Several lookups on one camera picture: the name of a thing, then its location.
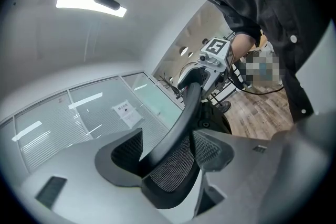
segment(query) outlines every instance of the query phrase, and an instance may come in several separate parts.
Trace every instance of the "black shirt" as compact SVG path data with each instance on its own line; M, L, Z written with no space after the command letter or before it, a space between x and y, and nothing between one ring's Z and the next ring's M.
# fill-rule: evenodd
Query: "black shirt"
M313 0L209 0L223 13L230 29L258 42L260 29L272 43L285 69L282 79L294 120L298 111L312 113L308 98L295 77L314 50L329 20Z

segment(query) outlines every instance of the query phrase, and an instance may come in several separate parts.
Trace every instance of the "glass partition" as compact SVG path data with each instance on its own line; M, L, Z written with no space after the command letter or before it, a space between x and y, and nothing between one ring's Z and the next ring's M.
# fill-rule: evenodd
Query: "glass partition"
M30 172L61 149L90 139L78 115L69 106L69 95L64 92L15 116L13 143L18 141Z
M145 73L125 76L123 79L153 114L168 128L173 127L182 110Z
M142 128L142 157L168 132L168 128L135 97L119 77L72 89L70 94L73 105L93 138L130 128ZM124 110L126 104L127 111L120 112L118 109Z

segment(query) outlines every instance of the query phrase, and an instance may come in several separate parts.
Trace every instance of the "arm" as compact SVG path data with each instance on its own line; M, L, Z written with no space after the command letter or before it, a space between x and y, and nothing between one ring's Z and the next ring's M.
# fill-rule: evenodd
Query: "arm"
M234 62L243 57L253 47L260 43L260 26L252 20L239 15L234 9L226 4L216 5L223 13L230 29L236 32L236 37L232 42L232 50L235 55Z
M253 37L246 34L238 34L232 42L232 51L235 55L233 62L238 61L248 53L255 43L256 40Z

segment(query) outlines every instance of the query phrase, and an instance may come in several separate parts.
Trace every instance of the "wooden floor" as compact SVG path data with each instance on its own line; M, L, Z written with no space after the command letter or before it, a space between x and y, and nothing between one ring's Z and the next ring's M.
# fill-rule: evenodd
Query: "wooden floor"
M266 92L274 89L252 87L247 90ZM269 140L276 132L288 130L293 125L285 90L267 95L234 92L226 100L231 102L231 108L225 116L234 135Z

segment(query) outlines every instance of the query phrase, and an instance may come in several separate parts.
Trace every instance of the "black cable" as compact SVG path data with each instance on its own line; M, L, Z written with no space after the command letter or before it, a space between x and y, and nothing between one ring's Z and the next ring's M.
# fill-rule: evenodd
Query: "black cable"
M265 95L265 94L269 94L269 93L274 93L274 92L279 92L281 91L284 87L282 86L280 89L274 90L274 91L270 91L270 92L263 92L263 93L255 93L255 92L249 92L249 91L245 91L243 89L241 89L240 87L238 87L237 85L235 85L235 83L231 80L231 78L228 78L229 81L231 81L231 83L236 86L238 89L240 89L243 92L247 92L250 94L254 94L254 95Z

